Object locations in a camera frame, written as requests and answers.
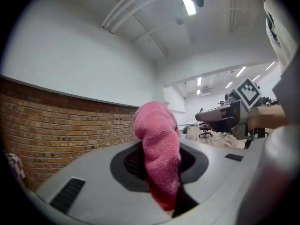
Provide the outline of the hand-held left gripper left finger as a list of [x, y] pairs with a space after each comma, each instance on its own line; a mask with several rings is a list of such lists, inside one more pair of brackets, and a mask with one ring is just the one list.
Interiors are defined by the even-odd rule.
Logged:
[[36, 191], [39, 198], [51, 203], [72, 179], [84, 185], [67, 211], [80, 222], [168, 222], [171, 216], [148, 192], [129, 191], [111, 172], [111, 161], [125, 150], [133, 152], [139, 140], [92, 150], [48, 178]]

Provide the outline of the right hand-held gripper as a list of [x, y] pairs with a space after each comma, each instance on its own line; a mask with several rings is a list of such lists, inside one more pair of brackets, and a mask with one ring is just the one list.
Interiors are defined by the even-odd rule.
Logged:
[[238, 140], [253, 139], [248, 129], [250, 110], [263, 104], [260, 88], [248, 78], [237, 88], [225, 94], [225, 105], [199, 112], [195, 119], [207, 122], [217, 133], [232, 133]]

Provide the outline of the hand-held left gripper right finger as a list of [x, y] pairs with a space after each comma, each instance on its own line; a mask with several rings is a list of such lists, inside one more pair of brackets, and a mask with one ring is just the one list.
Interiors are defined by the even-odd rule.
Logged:
[[204, 143], [181, 139], [181, 142], [208, 159], [208, 167], [201, 177], [184, 184], [186, 193], [197, 203], [208, 203], [218, 197], [218, 202], [234, 197], [242, 185], [249, 186], [262, 152], [262, 140], [257, 139], [249, 149], [214, 147]]

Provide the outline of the pink cloth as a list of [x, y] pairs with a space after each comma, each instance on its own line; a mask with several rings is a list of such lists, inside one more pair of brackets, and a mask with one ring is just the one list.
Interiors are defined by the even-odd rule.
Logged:
[[149, 102], [134, 115], [134, 134], [142, 141], [146, 182], [153, 199], [165, 211], [175, 209], [180, 179], [180, 132], [166, 105]]

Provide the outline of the person's right forearm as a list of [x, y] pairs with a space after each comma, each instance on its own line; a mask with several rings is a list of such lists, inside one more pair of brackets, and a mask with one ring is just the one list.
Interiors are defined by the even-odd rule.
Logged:
[[249, 130], [256, 128], [276, 129], [285, 125], [288, 125], [288, 120], [281, 105], [253, 107], [247, 120]]

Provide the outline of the black office chair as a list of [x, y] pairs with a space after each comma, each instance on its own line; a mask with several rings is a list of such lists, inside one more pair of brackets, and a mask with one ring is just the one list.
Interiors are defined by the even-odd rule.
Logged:
[[202, 131], [202, 133], [200, 133], [198, 136], [199, 138], [201, 138], [201, 136], [203, 136], [203, 138], [205, 138], [207, 135], [210, 135], [211, 137], [213, 136], [213, 134], [210, 132], [210, 129], [206, 123], [200, 123], [199, 130]]

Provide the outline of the row of ceiling light panels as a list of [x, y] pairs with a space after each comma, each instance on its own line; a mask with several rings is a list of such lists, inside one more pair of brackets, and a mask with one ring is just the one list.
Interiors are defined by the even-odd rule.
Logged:
[[238, 86], [246, 79], [257, 83], [278, 65], [279, 63], [274, 61], [266, 64], [243, 66], [238, 69], [203, 76], [197, 79], [194, 94], [206, 96], [227, 91]]

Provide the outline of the person's white shirt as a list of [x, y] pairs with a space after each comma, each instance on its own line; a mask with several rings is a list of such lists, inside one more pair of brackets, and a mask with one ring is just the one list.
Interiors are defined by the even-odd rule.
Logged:
[[288, 125], [266, 139], [236, 225], [300, 225], [300, 29], [281, 0], [265, 0], [264, 8], [283, 71], [273, 91]]

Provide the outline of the long ceiling tube light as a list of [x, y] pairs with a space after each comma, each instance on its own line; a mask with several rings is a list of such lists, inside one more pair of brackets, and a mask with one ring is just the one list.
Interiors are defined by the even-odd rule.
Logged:
[[196, 8], [192, 0], [182, 0], [189, 16], [196, 15]]

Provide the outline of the white ceiling pipe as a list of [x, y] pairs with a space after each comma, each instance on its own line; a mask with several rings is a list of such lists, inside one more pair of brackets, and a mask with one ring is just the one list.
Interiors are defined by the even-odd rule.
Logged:
[[130, 10], [129, 12], [127, 12], [111, 29], [110, 29], [110, 33], [114, 33], [129, 17], [131, 17], [132, 15], [134, 15], [137, 11], [139, 11], [140, 9], [142, 9], [143, 7], [145, 7], [146, 5], [154, 2], [156, 0], [148, 0], [145, 1], [144, 3], [138, 5], [137, 7], [133, 8], [132, 10]]
[[114, 8], [109, 12], [104, 21], [102, 22], [101, 27], [107, 29], [110, 24], [121, 15], [130, 5], [132, 5], [137, 0], [120, 0]]

